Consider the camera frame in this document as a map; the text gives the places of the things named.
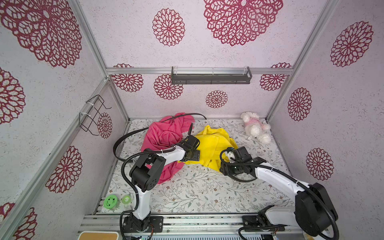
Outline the yellow garment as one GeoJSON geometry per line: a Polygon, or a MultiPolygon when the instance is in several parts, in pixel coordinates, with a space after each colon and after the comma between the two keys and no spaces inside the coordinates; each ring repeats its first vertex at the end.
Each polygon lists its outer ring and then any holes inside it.
{"type": "Polygon", "coordinates": [[[209,125],[195,136],[200,145],[197,150],[200,151],[200,160],[187,161],[186,165],[201,164],[202,166],[219,172],[221,167],[220,153],[227,148],[238,149],[235,140],[230,138],[229,134],[223,129],[212,129],[209,125]]]}

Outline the pink trousers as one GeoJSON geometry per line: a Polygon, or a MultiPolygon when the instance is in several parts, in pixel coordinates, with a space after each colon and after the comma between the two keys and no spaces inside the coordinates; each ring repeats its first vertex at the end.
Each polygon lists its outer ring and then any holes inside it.
{"type": "Polygon", "coordinates": [[[164,150],[179,143],[183,139],[183,133],[189,130],[193,122],[195,122],[194,117],[178,113],[174,119],[166,116],[159,122],[152,123],[145,135],[141,152],[146,149],[164,150]]]}

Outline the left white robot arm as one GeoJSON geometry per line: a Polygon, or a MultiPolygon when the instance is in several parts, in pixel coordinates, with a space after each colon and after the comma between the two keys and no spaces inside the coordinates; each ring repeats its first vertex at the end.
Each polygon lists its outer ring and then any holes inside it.
{"type": "Polygon", "coordinates": [[[151,224],[151,190],[158,184],[164,167],[176,162],[199,161],[200,141],[188,135],[181,142],[165,150],[144,150],[130,156],[121,167],[121,175],[135,192],[135,206],[120,215],[121,233],[155,230],[151,224]]]}

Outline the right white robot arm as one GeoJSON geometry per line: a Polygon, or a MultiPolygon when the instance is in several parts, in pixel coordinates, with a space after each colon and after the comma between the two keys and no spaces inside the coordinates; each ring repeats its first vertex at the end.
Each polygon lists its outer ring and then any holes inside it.
{"type": "Polygon", "coordinates": [[[242,182],[239,174],[248,174],[253,180],[264,181],[289,197],[292,208],[270,205],[259,211],[255,220],[244,221],[242,231],[277,231],[285,227],[299,227],[304,233],[324,240],[338,240],[338,214],[326,188],[308,184],[274,168],[266,160],[252,158],[245,147],[227,148],[219,154],[220,171],[231,179],[242,182]]]}

